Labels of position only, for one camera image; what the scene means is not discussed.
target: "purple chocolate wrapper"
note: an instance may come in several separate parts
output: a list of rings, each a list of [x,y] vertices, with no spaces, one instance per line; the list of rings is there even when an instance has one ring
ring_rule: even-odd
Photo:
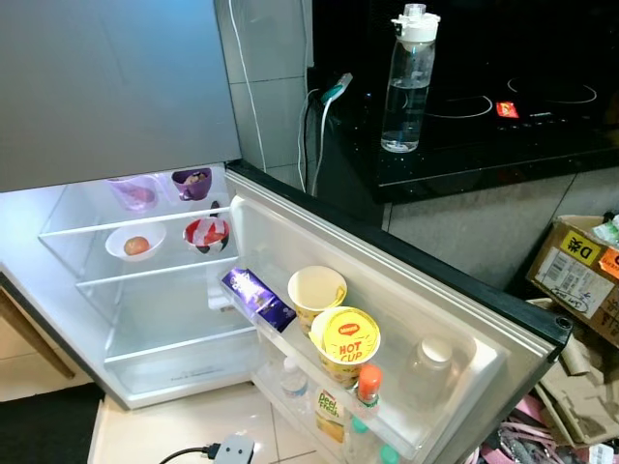
[[[278,332],[283,332],[297,317],[295,311],[249,269],[233,268],[221,281],[239,297],[247,309],[260,314]]]

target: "yellow noodle cup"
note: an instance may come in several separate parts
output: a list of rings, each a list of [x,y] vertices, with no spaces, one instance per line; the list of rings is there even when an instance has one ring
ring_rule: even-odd
[[[288,280],[288,296],[297,312],[301,331],[307,335],[315,317],[329,307],[339,306],[348,287],[339,273],[324,266],[309,266]]]
[[[376,342],[369,355],[362,358],[360,361],[346,362],[335,358],[328,354],[323,347],[323,334],[327,323],[337,312],[356,309],[346,306],[334,307],[327,309],[316,317],[311,325],[311,332],[309,333],[309,339],[316,346],[318,350],[318,358],[322,364],[323,369],[329,374],[333,380],[342,385],[345,389],[352,389],[359,380],[359,374],[361,368],[365,363],[368,363],[372,357],[378,351],[380,346],[380,332],[376,335]]]

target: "black mat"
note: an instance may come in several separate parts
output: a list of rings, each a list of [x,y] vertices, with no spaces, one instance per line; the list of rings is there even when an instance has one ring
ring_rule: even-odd
[[[102,398],[88,384],[0,403],[0,463],[85,464]]]

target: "maggi hot cup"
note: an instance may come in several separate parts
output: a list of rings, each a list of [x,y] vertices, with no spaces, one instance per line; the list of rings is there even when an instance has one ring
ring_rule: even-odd
[[[334,307],[316,317],[309,338],[329,376],[346,389],[355,386],[364,363],[378,351],[380,331],[355,307]]]
[[[339,306],[346,296],[346,281],[333,269],[309,266],[288,280],[288,296],[297,311],[301,330],[310,332],[314,318],[329,307]]]

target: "gray freezer door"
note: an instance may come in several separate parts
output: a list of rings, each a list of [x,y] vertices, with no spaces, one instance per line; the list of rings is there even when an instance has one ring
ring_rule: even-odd
[[[0,191],[240,157],[213,1],[0,2]]]

